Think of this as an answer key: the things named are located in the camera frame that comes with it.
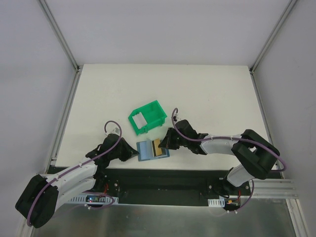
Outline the gold striped credit card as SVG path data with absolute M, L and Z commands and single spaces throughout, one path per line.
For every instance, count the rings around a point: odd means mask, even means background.
M 164 149 L 159 147 L 160 143 L 161 140 L 159 138 L 152 141 L 153 154 L 155 158 L 164 155 Z

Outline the blue leather card holder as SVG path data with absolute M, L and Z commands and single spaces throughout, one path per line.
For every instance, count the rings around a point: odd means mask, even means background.
M 153 140 L 146 140 L 146 141 L 136 143 L 137 151 L 139 153 L 138 161 L 148 161 L 148 160 L 155 160 L 155 159 L 170 157 L 169 150 L 164 149 L 164 155 L 162 155 L 158 158 L 155 158 L 154 154 L 153 154 L 152 141 Z

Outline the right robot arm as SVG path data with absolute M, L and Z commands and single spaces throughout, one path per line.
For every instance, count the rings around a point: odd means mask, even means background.
M 197 133 L 187 120 L 170 127 L 158 147 L 169 150 L 186 147 L 196 155 L 235 156 L 240 165 L 231 168 L 223 180 L 213 186 L 222 197 L 235 194 L 242 184 L 253 178 L 265 180 L 280 156 L 279 151 L 254 130 L 247 129 L 233 136 L 214 136 Z

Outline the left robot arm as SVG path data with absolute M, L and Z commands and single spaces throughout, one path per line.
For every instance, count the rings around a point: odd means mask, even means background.
M 32 177 L 15 208 L 25 217 L 28 226 L 40 228 L 59 207 L 80 193 L 101 192 L 106 168 L 112 160 L 125 162 L 138 154 L 124 138 L 111 133 L 75 166 L 53 175 Z

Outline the green plastic bin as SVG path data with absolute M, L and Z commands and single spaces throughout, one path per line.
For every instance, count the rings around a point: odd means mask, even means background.
M 149 130 L 162 126 L 166 118 L 167 114 L 158 100 L 133 110 L 128 116 L 136 135 L 148 133 Z

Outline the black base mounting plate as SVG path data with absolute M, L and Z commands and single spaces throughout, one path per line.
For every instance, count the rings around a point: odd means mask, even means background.
M 230 191 L 222 189 L 226 170 L 155 170 L 101 168 L 89 189 L 106 192 L 120 204 L 207 206 L 209 199 L 250 193 L 247 183 Z

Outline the aluminium front rail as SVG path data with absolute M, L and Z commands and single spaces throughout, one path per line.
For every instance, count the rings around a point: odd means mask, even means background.
M 296 192 L 294 190 L 294 186 L 290 180 L 286 179 L 253 179 L 252 181 L 246 182 L 246 189 L 250 191 L 247 195 L 242 195 L 241 191 L 237 192 L 237 195 L 234 197 L 222 197 L 221 198 L 235 198 L 237 196 L 250 196 L 253 195 L 257 198 L 280 198 L 280 199 L 287 199 L 287 198 L 296 198 Z M 92 194 L 90 191 L 85 191 L 80 194 Z M 106 192 L 101 192 L 96 195 L 100 196 L 109 196 Z

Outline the left aluminium frame post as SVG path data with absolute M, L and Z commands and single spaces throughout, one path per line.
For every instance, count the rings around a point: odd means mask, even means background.
M 75 72 L 78 72 L 80 70 L 80 65 L 77 63 L 48 3 L 46 0 L 38 0 L 37 1 L 41 10 L 44 13 L 44 16 L 46 17 L 48 23 L 50 24 L 61 48 L 63 49 L 66 57 L 68 58 L 70 64 L 72 65 L 73 69 L 75 70 Z

